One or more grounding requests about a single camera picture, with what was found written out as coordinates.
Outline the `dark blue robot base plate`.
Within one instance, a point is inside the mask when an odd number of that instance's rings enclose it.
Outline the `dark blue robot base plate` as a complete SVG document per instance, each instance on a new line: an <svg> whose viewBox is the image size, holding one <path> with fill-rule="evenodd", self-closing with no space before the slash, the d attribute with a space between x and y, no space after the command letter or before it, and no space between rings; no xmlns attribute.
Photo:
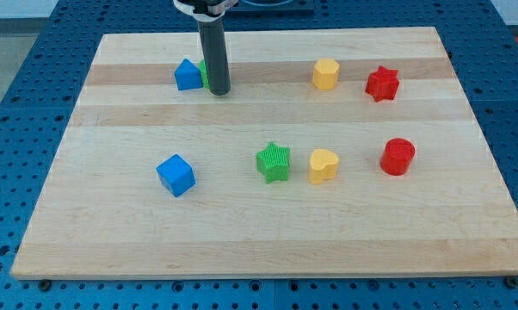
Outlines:
<svg viewBox="0 0 518 310"><path fill-rule="evenodd" d="M230 14L311 13L315 0L238 0Z"/></svg>

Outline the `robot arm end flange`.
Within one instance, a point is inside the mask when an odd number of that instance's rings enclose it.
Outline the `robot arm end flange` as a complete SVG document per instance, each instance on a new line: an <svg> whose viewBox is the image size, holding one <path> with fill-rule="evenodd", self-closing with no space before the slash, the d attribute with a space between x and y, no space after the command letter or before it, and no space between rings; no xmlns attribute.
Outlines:
<svg viewBox="0 0 518 310"><path fill-rule="evenodd" d="M173 0L174 6L197 22L215 22L238 0Z"/></svg>

